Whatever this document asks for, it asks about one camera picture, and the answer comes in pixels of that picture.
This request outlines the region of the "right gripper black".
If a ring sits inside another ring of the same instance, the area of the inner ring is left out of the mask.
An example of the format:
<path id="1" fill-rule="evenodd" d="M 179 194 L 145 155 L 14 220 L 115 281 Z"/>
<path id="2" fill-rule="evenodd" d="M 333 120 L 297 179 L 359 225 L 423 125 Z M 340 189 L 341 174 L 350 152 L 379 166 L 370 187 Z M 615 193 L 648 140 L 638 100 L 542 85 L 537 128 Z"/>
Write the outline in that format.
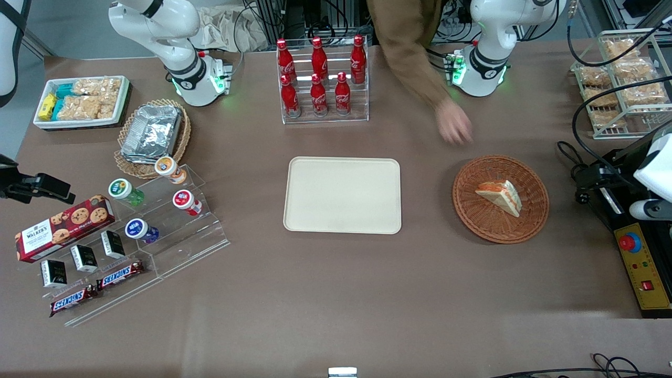
<path id="1" fill-rule="evenodd" d="M 18 163 L 5 155 L 1 155 L 1 197 L 19 202 L 30 202 L 34 196 L 46 197 L 73 204 L 76 195 L 70 191 L 70 184 L 52 175 L 22 174 Z"/>

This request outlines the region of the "person's bare hand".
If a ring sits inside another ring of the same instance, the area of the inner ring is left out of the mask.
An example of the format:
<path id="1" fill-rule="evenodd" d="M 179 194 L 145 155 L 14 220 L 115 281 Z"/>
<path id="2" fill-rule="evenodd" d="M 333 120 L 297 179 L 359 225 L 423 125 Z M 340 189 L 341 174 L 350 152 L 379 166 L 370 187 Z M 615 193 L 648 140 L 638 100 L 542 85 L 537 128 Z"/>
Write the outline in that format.
<path id="1" fill-rule="evenodd" d="M 451 98 L 446 98 L 435 108 L 439 134 L 451 144 L 472 141 L 472 124 L 463 109 Z"/>

